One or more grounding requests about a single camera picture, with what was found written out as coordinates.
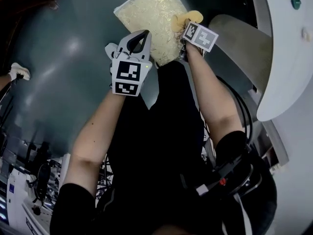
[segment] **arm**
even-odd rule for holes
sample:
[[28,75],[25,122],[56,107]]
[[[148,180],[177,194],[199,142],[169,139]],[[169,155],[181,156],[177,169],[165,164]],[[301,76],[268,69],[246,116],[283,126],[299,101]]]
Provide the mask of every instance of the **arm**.
[[189,42],[186,49],[199,107],[216,146],[228,133],[242,130],[237,108],[198,49]]
[[11,82],[11,76],[9,74],[0,76],[0,91]]
[[85,124],[74,143],[64,184],[77,184],[95,197],[100,165],[113,138],[124,100],[125,96],[110,90]]

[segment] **black t-shirt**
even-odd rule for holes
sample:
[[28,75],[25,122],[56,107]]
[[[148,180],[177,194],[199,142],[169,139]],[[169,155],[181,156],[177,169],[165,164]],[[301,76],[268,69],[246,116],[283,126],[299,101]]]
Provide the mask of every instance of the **black t-shirt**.
[[[233,132],[217,145],[217,163],[238,156],[245,147],[245,134]],[[61,187],[50,225],[51,234],[151,234],[164,224],[177,225],[192,234],[223,234],[219,201],[199,197],[194,191],[170,185],[154,188],[136,182],[132,187],[111,188],[95,199],[75,184]],[[238,219],[237,234],[244,234]]]

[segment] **wire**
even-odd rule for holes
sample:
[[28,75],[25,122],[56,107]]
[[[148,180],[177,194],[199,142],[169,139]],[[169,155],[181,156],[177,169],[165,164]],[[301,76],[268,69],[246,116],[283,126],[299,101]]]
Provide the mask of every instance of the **wire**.
[[230,89],[230,91],[234,94],[235,98],[237,99],[240,110],[241,110],[243,117],[244,117],[245,133],[247,136],[246,115],[245,115],[245,112],[243,111],[243,108],[242,108],[242,107],[244,107],[246,114],[247,114],[247,117],[249,119],[249,125],[250,125],[249,138],[247,138],[247,144],[250,145],[250,143],[252,141],[252,135],[253,135],[253,122],[252,122],[252,117],[251,117],[251,114],[250,114],[250,111],[249,111],[247,105],[245,104],[242,97],[229,84],[227,84],[224,79],[222,79],[219,76],[216,76],[216,77]]

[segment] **person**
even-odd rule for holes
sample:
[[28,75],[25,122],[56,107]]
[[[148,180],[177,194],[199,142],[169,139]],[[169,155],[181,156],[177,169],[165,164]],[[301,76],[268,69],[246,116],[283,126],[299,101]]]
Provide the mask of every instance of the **person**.
[[0,91],[10,82],[17,78],[17,75],[21,75],[23,79],[29,80],[29,70],[20,66],[18,63],[13,63],[11,71],[7,75],[0,76]]
[[[236,105],[198,49],[187,57],[217,164],[246,145]],[[50,233],[222,234],[220,207],[187,191],[205,180],[204,123],[184,66],[158,68],[159,95],[148,110],[142,97],[110,90],[73,146]],[[112,187],[95,207],[99,167],[108,154]]]

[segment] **wall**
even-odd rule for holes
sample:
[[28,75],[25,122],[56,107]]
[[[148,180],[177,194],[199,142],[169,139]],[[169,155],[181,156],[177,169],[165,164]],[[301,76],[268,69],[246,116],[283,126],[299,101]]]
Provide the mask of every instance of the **wall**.
[[313,79],[301,97],[273,120],[289,156],[275,173],[275,234],[299,235],[313,220]]

